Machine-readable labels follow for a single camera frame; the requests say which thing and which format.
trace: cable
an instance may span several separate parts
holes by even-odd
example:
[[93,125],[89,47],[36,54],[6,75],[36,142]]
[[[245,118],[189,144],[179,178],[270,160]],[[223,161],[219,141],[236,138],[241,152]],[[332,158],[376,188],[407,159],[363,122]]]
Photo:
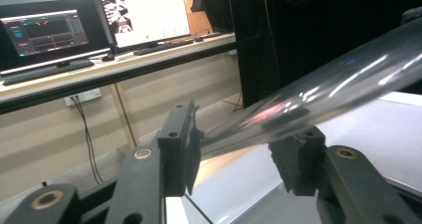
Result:
[[274,41],[275,38],[274,38],[274,33],[273,33],[273,26],[271,25],[271,19],[270,19],[270,14],[269,14],[269,11],[268,11],[267,0],[264,0],[264,7],[265,7],[265,12],[266,12],[266,17],[267,17],[268,29],[269,29],[270,37],[271,37],[271,45],[273,47],[273,55],[274,55],[274,58],[276,60],[277,78],[280,79],[279,58],[277,56],[276,42]]
[[210,224],[213,224],[213,222],[211,221],[211,219],[205,214],[205,212],[203,212],[201,210],[201,208],[199,208],[198,205],[196,205],[196,203],[189,197],[189,195],[186,194],[184,196],[190,202],[190,204],[192,204],[192,206],[205,218],[205,220],[207,220]]
[[87,120],[85,118],[84,110],[82,108],[82,105],[81,105],[81,102],[80,102],[78,96],[75,96],[75,98],[71,97],[71,100],[75,103],[75,106],[77,107],[78,112],[80,113],[81,118],[84,121],[85,138],[86,138],[87,146],[88,146],[88,153],[89,153],[89,157],[90,157],[91,170],[93,171],[93,175],[94,175],[94,179],[96,180],[96,183],[100,184],[100,182],[104,182],[104,181],[103,181],[102,177],[100,176],[99,170],[97,168],[96,155],[94,154],[93,141],[91,139],[90,131],[88,130],[88,125],[87,125]]
[[233,109],[233,112],[239,111],[243,109],[243,106],[240,105],[240,99],[242,98],[242,93],[239,94],[238,101],[236,103],[235,108]]

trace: wooden desk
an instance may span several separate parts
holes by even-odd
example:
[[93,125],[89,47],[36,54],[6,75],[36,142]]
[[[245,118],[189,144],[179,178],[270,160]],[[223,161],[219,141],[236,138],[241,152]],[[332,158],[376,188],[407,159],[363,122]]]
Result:
[[234,49],[236,49],[234,35],[224,35],[185,47],[140,57],[125,55],[119,57],[117,61],[98,63],[88,69],[7,87],[0,86],[0,114],[39,105]]

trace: black panel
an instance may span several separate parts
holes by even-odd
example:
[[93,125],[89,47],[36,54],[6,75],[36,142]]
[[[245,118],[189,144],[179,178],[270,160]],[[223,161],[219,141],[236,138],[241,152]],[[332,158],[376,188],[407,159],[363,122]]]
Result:
[[[233,11],[249,9],[245,3],[261,3],[251,14],[246,11],[243,17],[234,20],[236,33],[245,31],[244,26],[260,23],[265,30],[264,0],[231,0]],[[239,52],[242,91],[250,101],[258,101],[266,94],[267,88],[273,91],[301,78],[334,58],[400,26],[401,15],[414,7],[422,6],[422,0],[267,0],[270,20],[275,38],[278,65],[263,66],[249,58],[259,50],[257,46],[244,48]],[[263,33],[262,48],[272,50],[270,33]],[[262,63],[271,62],[262,59]],[[272,79],[271,72],[277,70],[280,79]],[[416,88],[422,94],[421,86]]]

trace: desk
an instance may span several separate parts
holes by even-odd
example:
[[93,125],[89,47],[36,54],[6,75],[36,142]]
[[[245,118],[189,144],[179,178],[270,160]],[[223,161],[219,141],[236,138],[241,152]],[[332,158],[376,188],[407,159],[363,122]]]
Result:
[[0,200],[88,162],[83,121],[63,97],[101,88],[100,99],[83,103],[96,156],[126,150],[134,138],[160,128],[174,104],[195,100],[205,108],[239,93],[237,57],[225,53],[232,49],[234,36],[222,36],[0,85]]
[[12,86],[0,86],[0,114],[64,98],[180,64],[236,49],[234,35],[224,35],[145,56],[126,55],[119,61],[95,64],[65,74]]

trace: white surface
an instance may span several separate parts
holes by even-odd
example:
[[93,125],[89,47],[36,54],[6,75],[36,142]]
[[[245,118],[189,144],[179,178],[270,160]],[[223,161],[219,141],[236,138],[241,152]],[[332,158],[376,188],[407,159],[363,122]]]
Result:
[[422,195],[422,106],[406,104],[404,98],[409,96],[403,94],[398,95],[400,100],[391,96],[389,101],[375,100],[318,127],[326,145],[358,149],[384,177]]
[[79,94],[72,95],[72,96],[69,96],[69,97],[65,97],[64,100],[65,100],[66,106],[70,107],[70,106],[75,105],[74,101],[72,100],[72,97],[74,99],[76,97],[78,97],[78,101],[80,103],[83,103],[83,102],[93,100],[95,98],[100,98],[101,96],[102,96],[102,91],[100,90],[100,88],[96,88],[96,89],[93,89],[93,90],[90,90],[90,91],[87,91],[87,92],[83,92],[83,93],[79,93]]

